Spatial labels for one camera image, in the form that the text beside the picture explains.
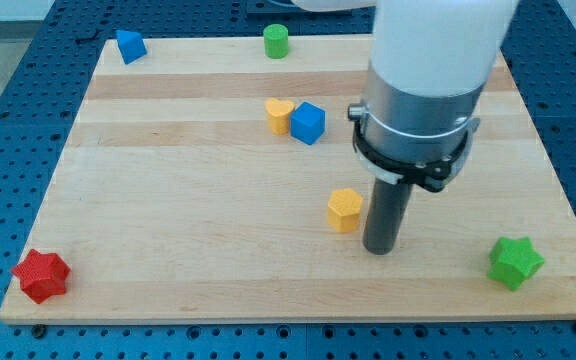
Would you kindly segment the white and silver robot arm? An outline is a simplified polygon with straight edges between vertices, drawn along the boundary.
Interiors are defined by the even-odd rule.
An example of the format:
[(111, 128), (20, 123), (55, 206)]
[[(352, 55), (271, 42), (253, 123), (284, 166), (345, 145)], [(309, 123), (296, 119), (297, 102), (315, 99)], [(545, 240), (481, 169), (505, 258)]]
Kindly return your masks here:
[(375, 9), (367, 82), (348, 108), (378, 192), (440, 192), (464, 167), (474, 108), (518, 0), (294, 0), (310, 12)]

